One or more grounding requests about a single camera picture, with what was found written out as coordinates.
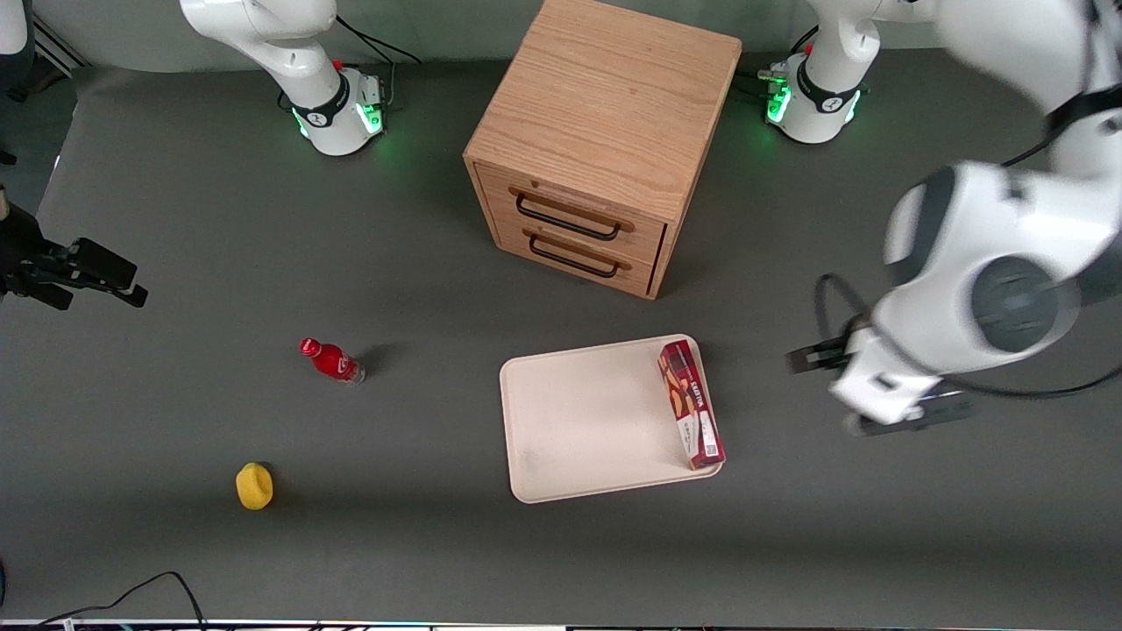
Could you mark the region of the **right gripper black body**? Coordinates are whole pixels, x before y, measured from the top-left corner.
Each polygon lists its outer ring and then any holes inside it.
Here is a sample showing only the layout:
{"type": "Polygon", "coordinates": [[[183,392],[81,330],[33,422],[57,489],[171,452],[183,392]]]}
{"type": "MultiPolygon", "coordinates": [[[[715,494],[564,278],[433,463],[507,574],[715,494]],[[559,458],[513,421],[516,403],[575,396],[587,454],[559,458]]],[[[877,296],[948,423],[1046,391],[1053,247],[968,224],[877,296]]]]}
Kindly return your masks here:
{"type": "Polygon", "coordinates": [[[71,285],[74,271],[67,265],[76,245],[73,241],[63,246],[45,238],[35,216],[15,204],[7,188],[1,188],[1,291],[25,291],[25,280],[18,276],[24,262],[31,262],[34,272],[43,266],[46,283],[71,285]]]}

